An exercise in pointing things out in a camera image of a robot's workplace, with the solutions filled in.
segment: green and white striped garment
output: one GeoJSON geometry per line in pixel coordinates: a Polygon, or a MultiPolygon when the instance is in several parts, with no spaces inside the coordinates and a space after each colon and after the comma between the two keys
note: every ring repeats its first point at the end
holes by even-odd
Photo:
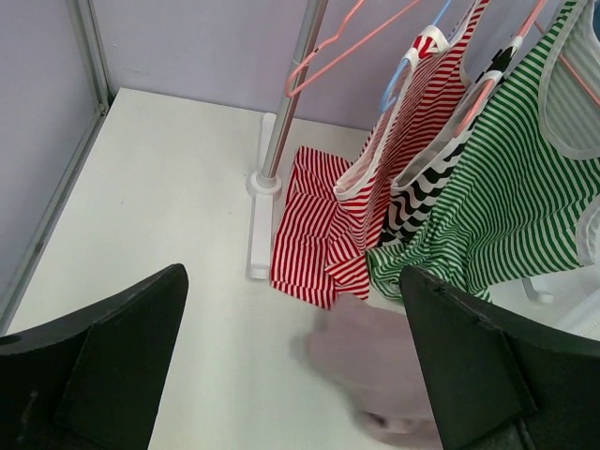
{"type": "Polygon", "coordinates": [[[600,111],[558,61],[562,53],[600,94],[592,22],[593,0],[564,3],[489,101],[411,242],[367,254],[380,293],[402,301],[398,277],[407,265],[489,299],[493,284],[595,261],[600,111]]]}

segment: pink hanger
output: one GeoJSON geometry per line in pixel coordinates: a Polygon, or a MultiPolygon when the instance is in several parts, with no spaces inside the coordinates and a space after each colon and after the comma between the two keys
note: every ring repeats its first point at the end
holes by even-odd
{"type": "Polygon", "coordinates": [[[292,75],[290,75],[290,78],[288,79],[288,81],[286,82],[286,85],[285,85],[285,95],[287,97],[291,98],[291,97],[295,96],[296,94],[298,94],[300,91],[302,91],[309,84],[313,83],[315,80],[317,80],[319,77],[321,77],[326,71],[328,71],[330,68],[332,68],[333,66],[335,66],[342,59],[346,58],[346,56],[348,56],[349,54],[353,53],[356,49],[358,49],[359,47],[361,47],[368,40],[370,40],[371,38],[373,38],[375,35],[379,34],[385,27],[387,27],[387,25],[389,25],[390,23],[392,23],[393,21],[395,21],[397,18],[399,18],[402,14],[404,14],[405,12],[407,12],[408,10],[410,10],[412,7],[416,6],[417,3],[421,2],[421,0],[412,0],[412,2],[409,5],[407,5],[406,7],[404,7],[398,14],[392,16],[390,19],[388,19],[386,22],[384,22],[378,28],[376,28],[371,33],[369,33],[367,36],[363,37],[357,43],[355,43],[354,45],[352,45],[351,48],[348,49],[346,52],[342,53],[340,56],[338,56],[336,59],[334,59],[327,66],[323,67],[317,73],[315,73],[310,78],[308,78],[308,80],[302,82],[300,85],[296,86],[296,88],[291,91],[293,81],[298,76],[298,74],[302,70],[304,70],[310,64],[310,61],[312,61],[315,58],[315,56],[317,55],[317,53],[319,51],[321,51],[322,49],[324,49],[325,47],[327,47],[329,44],[331,44],[331,43],[333,43],[333,42],[335,42],[335,41],[337,41],[339,39],[339,37],[341,36],[341,34],[344,32],[344,29],[346,28],[346,25],[348,24],[348,22],[350,21],[350,19],[354,16],[354,14],[356,14],[356,11],[358,11],[358,9],[360,9],[365,4],[366,1],[367,0],[358,0],[358,2],[356,3],[356,5],[354,5],[352,7],[351,11],[348,13],[348,15],[346,16],[346,18],[344,19],[344,22],[342,22],[342,24],[339,27],[339,29],[337,30],[337,32],[332,37],[330,37],[325,42],[323,42],[321,45],[319,45],[292,72],[292,75]]]}
{"type": "MultiPolygon", "coordinates": [[[[542,12],[542,9],[544,9],[545,5],[546,5],[546,0],[538,0],[537,5],[535,6],[532,13],[527,18],[527,21],[525,21],[525,23],[523,24],[521,29],[518,31],[518,33],[517,33],[518,38],[525,38],[525,36],[527,36],[527,33],[529,33],[530,28],[532,27],[533,23],[535,23],[537,16],[540,15],[540,12],[542,12]]],[[[498,82],[496,80],[488,80],[486,82],[486,85],[481,90],[479,97],[477,98],[475,103],[471,106],[471,108],[469,109],[469,112],[467,112],[467,114],[464,116],[464,118],[462,119],[460,124],[458,124],[457,130],[455,131],[455,134],[454,134],[455,138],[457,138],[471,124],[471,122],[475,118],[475,115],[481,108],[482,104],[488,99],[489,94],[491,94],[491,91],[494,89],[494,87],[496,87],[497,83],[498,82]]]]}
{"type": "MultiPolygon", "coordinates": [[[[546,33],[544,31],[544,28],[542,27],[542,25],[540,25],[538,22],[535,23],[535,26],[537,26],[537,29],[540,31],[540,33],[542,35],[544,35],[546,33]]],[[[573,75],[575,77],[575,79],[579,82],[579,84],[581,84],[581,87],[583,88],[583,90],[588,94],[588,96],[590,96],[590,98],[593,100],[593,102],[596,104],[596,106],[598,108],[600,108],[600,98],[598,98],[598,96],[593,92],[593,90],[590,89],[590,86],[588,86],[585,83],[585,81],[575,71],[575,68],[573,66],[571,66],[571,63],[569,63],[566,60],[566,58],[564,57],[564,55],[562,53],[559,53],[559,59],[564,64],[564,66],[569,70],[569,72],[571,72],[571,75],[573,75]]]]}

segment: lavender wall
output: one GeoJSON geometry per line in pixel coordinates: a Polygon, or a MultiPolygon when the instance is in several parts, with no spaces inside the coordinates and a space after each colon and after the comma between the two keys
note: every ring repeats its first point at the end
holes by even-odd
{"type": "MultiPolygon", "coordinates": [[[[476,75],[518,29],[537,0],[491,0],[469,53],[476,75]]],[[[548,0],[547,19],[560,0],[548,0]]],[[[303,93],[298,116],[370,128],[379,97],[414,36],[445,0],[422,0],[303,93]]],[[[472,0],[454,0],[449,32],[472,0]]],[[[121,86],[259,111],[274,111],[306,0],[101,0],[95,2],[113,88],[121,86]]],[[[335,33],[355,0],[330,0],[320,41],[335,33]]],[[[367,0],[319,68],[409,0],[367,0]]]]}
{"type": "Polygon", "coordinates": [[[0,315],[94,113],[89,92],[67,1],[0,2],[0,315]]]}

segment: red striped tank top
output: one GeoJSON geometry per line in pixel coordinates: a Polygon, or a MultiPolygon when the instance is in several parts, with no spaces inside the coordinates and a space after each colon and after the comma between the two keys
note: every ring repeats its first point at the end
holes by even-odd
{"type": "Polygon", "coordinates": [[[452,42],[435,26],[416,38],[396,104],[382,114],[354,164],[300,147],[275,238],[274,288],[321,308],[330,308],[339,293],[368,298],[365,252],[379,241],[391,182],[465,94],[464,54],[489,1],[474,2],[452,42]]]}

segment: clothing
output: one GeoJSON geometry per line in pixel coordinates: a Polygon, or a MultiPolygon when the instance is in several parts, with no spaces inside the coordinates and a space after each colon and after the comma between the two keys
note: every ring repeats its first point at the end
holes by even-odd
{"type": "Polygon", "coordinates": [[[391,180],[442,129],[466,92],[464,53],[489,0],[476,0],[449,43],[429,26],[407,53],[398,100],[382,115],[351,166],[302,147],[292,166],[276,235],[273,287],[322,308],[338,293],[368,298],[365,251],[377,245],[391,180]]]}
{"type": "Polygon", "coordinates": [[[558,62],[562,52],[600,93],[592,17],[592,1],[564,3],[489,101],[429,219],[408,245],[368,254],[383,295],[401,301],[407,265],[488,299],[492,284],[595,261],[600,110],[558,62]]]}
{"type": "Polygon", "coordinates": [[[504,72],[517,54],[521,41],[522,39],[515,39],[505,50],[496,53],[491,65],[470,88],[440,134],[394,179],[390,205],[383,221],[381,246],[390,243],[408,243],[428,218],[429,211],[460,160],[465,142],[471,136],[473,126],[483,111],[485,102],[479,106],[479,111],[471,123],[455,137],[458,125],[479,99],[479,94],[487,83],[494,83],[497,86],[503,82],[504,72]]]}
{"type": "Polygon", "coordinates": [[[311,363],[350,395],[363,429],[400,447],[442,448],[403,314],[342,294],[324,331],[307,338],[311,363]]]}

